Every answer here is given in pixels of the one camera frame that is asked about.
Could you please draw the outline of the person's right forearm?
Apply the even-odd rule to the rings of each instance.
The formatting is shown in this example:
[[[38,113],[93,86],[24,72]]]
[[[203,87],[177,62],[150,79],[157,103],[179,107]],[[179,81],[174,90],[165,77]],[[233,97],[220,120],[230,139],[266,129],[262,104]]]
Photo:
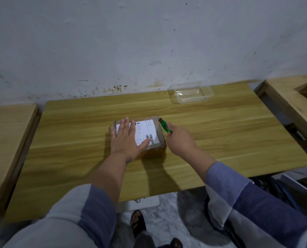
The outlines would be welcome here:
[[[307,248],[307,217],[197,147],[173,148],[204,181],[214,227],[230,223],[246,248]]]

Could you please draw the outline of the person's left hand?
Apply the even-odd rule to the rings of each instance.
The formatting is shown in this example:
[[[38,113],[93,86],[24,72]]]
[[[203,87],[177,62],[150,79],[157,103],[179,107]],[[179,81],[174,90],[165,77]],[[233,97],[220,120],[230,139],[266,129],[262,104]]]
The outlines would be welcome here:
[[[129,134],[124,134],[124,119],[121,121],[116,139],[111,139],[111,155],[120,156],[128,164],[135,160],[141,152],[135,141],[135,121],[130,121],[131,127]]]

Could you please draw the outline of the person's right hand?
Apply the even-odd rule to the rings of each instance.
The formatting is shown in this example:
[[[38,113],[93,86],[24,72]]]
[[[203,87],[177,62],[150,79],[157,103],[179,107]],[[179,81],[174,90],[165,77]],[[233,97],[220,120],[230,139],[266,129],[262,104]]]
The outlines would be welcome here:
[[[176,154],[177,156],[184,159],[188,155],[192,154],[195,150],[197,150],[198,146],[189,130],[181,126],[179,126],[179,128],[179,150],[178,152],[173,152],[173,154]]]

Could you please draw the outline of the person's left forearm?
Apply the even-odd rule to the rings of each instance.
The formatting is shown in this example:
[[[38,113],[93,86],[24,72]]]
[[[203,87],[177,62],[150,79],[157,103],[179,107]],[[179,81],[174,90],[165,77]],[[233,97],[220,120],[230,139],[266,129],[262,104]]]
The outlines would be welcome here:
[[[109,248],[116,218],[116,205],[106,190],[92,183],[80,185],[3,248]]]

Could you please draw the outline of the green utility knife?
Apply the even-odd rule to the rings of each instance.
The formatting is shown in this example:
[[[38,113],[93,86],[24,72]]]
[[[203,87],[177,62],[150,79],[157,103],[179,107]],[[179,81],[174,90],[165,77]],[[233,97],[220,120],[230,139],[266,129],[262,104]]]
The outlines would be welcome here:
[[[166,121],[164,121],[161,117],[159,117],[158,121],[159,121],[161,127],[164,129],[164,131],[166,133],[172,133],[172,131],[169,129]]]

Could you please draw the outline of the white table base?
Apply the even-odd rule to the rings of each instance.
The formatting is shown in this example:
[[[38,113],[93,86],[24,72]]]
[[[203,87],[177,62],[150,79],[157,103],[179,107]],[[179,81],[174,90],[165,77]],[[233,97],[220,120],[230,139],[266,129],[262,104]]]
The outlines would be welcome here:
[[[117,205],[117,213],[130,212],[141,210],[145,208],[157,207],[160,205],[159,196],[151,196],[146,198],[139,198],[130,201],[119,202]]]

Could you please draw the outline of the wooden table with thick edge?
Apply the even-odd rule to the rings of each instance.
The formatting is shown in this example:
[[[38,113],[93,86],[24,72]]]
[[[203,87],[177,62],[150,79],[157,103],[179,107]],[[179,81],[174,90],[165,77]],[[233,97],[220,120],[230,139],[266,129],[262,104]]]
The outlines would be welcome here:
[[[263,81],[254,92],[258,97],[269,96],[307,138],[307,98],[298,92],[306,84],[307,75],[271,78]],[[298,143],[304,147],[307,140]]]

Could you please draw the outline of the light wooden side table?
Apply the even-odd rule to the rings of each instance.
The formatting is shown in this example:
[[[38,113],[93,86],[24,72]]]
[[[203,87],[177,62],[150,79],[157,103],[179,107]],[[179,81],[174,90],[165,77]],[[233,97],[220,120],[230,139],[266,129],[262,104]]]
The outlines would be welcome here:
[[[35,103],[0,106],[0,219],[11,200],[40,117]]]

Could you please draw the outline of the clear plastic container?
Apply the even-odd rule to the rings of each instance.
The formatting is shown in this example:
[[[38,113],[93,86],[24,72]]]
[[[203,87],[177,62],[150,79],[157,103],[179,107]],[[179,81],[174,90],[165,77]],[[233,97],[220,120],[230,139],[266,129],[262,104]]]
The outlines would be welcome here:
[[[214,96],[212,88],[203,82],[176,83],[167,91],[172,104],[205,102]]]

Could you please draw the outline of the person's left foot in sandal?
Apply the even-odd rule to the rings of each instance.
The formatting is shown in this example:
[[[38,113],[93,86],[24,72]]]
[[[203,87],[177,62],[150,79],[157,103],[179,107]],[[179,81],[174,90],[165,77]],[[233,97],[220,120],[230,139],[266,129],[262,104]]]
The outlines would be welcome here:
[[[131,215],[130,225],[133,235],[136,238],[140,233],[147,231],[143,214],[140,210],[135,210]]]

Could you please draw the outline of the cardboard box with white label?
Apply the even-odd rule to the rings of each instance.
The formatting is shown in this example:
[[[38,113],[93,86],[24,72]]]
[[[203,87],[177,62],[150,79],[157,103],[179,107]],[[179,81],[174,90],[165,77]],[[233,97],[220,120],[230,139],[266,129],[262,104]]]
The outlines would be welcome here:
[[[164,158],[167,144],[158,116],[135,119],[135,142],[139,146],[145,139],[150,143],[137,157],[138,159]]]

